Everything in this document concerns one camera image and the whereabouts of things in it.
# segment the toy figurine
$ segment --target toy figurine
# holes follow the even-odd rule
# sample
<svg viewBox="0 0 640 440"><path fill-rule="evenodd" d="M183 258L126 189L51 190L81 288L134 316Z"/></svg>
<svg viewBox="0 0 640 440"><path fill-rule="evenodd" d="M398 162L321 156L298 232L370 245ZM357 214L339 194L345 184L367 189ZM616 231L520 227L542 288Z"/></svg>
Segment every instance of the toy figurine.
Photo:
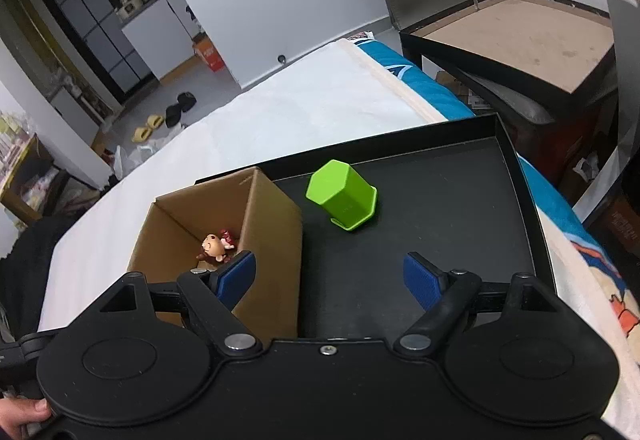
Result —
<svg viewBox="0 0 640 440"><path fill-rule="evenodd" d="M219 263L226 263L231 259L227 251L236 248L234 239L226 229L222 229L220 235L222 239L216 235L207 235L202 242L200 254L196 256L198 261L206 261L211 265L218 265Z"/></svg>

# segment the green flower pot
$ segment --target green flower pot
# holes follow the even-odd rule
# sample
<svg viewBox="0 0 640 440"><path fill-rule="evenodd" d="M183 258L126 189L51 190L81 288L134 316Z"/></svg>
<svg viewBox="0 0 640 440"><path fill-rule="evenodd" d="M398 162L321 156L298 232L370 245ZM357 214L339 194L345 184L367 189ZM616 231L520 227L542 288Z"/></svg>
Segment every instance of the green flower pot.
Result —
<svg viewBox="0 0 640 440"><path fill-rule="evenodd" d="M331 216L345 231L353 231L376 211L378 190L349 164L330 160L311 175L306 197Z"/></svg>

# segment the bed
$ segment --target bed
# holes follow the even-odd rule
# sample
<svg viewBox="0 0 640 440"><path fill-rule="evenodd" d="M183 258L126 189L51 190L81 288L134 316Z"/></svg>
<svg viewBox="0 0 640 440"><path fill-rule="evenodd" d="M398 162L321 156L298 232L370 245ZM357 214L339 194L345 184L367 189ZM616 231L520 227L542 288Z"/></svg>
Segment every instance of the bed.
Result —
<svg viewBox="0 0 640 440"><path fill-rule="evenodd" d="M472 116L446 88L367 34L325 45L187 128L89 210L55 248L39 330L66 326L127 270L159 195L306 149ZM564 199L526 160L521 165L559 296L620 362L604 419L640 438L638 305Z"/></svg>

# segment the yellow slipper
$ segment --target yellow slipper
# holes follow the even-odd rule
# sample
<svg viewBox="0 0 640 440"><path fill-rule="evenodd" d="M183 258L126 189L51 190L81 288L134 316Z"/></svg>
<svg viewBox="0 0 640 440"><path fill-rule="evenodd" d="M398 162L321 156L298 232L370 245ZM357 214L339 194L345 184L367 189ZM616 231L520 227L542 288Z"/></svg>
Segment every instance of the yellow slipper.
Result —
<svg viewBox="0 0 640 440"><path fill-rule="evenodd" d="M131 138L132 143L144 143L153 133L151 128L140 127L136 128L136 131L133 132L133 137Z"/></svg>
<svg viewBox="0 0 640 440"><path fill-rule="evenodd" d="M164 123L164 117L162 117L162 115L150 115L146 119L146 125L152 130L158 130L162 123Z"/></svg>

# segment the black slipper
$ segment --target black slipper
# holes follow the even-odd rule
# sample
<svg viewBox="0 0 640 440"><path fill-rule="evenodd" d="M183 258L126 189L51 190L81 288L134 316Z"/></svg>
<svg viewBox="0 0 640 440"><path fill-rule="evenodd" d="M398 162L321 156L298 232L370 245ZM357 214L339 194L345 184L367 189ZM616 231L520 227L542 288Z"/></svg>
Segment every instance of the black slipper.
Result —
<svg viewBox="0 0 640 440"><path fill-rule="evenodd" d="M183 112L188 112L196 104L196 98L191 92L182 92L178 95L178 104Z"/></svg>
<svg viewBox="0 0 640 440"><path fill-rule="evenodd" d="M177 125L180 122L180 117L182 117L182 111L178 103L166 107L164 122L167 128L173 128Z"/></svg>

